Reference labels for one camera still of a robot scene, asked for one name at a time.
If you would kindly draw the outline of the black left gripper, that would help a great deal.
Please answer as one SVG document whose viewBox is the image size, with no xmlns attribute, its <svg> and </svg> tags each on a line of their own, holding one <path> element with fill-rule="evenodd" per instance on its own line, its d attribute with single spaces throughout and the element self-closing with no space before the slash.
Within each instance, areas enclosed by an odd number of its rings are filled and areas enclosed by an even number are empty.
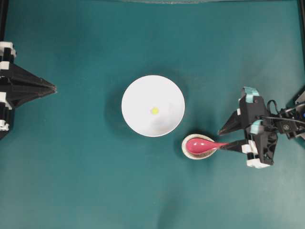
<svg viewBox="0 0 305 229">
<path fill-rule="evenodd" d="M 56 93 L 56 86 L 13 64 L 16 51 L 12 42 L 0 42 L 0 139 L 13 129 L 15 108 Z M 53 89 L 48 92 L 12 92 L 12 83 Z"/>
</svg>

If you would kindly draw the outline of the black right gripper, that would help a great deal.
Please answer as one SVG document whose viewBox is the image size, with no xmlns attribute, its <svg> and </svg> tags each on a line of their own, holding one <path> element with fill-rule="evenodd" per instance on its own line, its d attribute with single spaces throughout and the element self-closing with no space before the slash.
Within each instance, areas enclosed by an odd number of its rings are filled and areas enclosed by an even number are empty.
<svg viewBox="0 0 305 229">
<path fill-rule="evenodd" d="M 274 164 L 275 147 L 278 140 L 273 116 L 269 111 L 234 111 L 218 135 L 243 130 L 244 139 L 222 145 L 222 150 L 235 151 L 246 155 L 246 165 L 253 168 L 266 168 Z"/>
</svg>

